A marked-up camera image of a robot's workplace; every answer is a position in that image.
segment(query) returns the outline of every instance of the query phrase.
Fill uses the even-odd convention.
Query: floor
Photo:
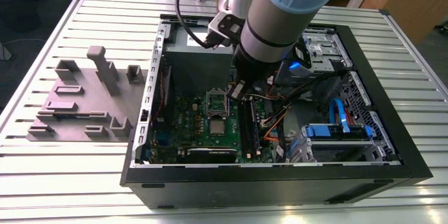
[[[0,20],[0,41],[7,42],[16,39],[43,39],[45,40],[53,27],[69,5],[71,0],[41,0],[32,2],[40,16],[40,27],[27,33],[17,33],[7,28]],[[44,43],[41,41],[19,41],[8,44],[9,52],[16,56],[11,63],[0,61],[0,112],[5,106],[17,85],[27,73],[29,66],[40,52]],[[435,29],[427,39],[417,45],[417,49],[432,66],[440,79],[448,86],[448,35],[441,35]]]

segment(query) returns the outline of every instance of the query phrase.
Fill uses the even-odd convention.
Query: yellow cable
[[[277,121],[273,123],[271,129],[269,129],[268,132],[265,133],[265,135],[264,135],[264,137],[263,137],[264,140],[267,139],[267,137],[268,137],[271,131],[273,130],[273,128],[276,127],[276,125],[277,125],[279,122],[281,121],[281,118],[285,116],[287,111],[288,111],[288,110],[285,110],[285,113],[279,117]]]

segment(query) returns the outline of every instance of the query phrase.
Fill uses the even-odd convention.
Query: metal workbench
[[[412,187],[395,188],[352,205],[149,210],[119,185],[127,143],[25,139],[57,78],[59,61],[73,59],[79,67],[93,68],[87,48],[101,45],[116,68],[148,69],[159,15],[175,13],[173,3],[72,1],[0,116],[0,221],[443,223],[448,219],[448,92],[395,21],[376,10],[324,7],[313,21],[352,28],[435,175]],[[181,0],[185,15],[213,16],[215,6],[213,1]]]

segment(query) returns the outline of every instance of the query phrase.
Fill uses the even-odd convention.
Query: motherboard
[[[259,125],[267,117],[264,101],[253,98],[249,102],[253,105],[253,122]],[[239,103],[231,101],[219,90],[207,92],[204,96],[176,97],[171,131],[155,132],[153,144],[157,147],[151,148],[152,162],[183,163],[191,152],[197,151],[200,160],[211,163],[220,160],[229,160],[231,163],[272,163],[272,143],[253,146],[251,155],[251,140],[241,138],[240,109]],[[257,135],[253,142],[263,142],[263,136]]]

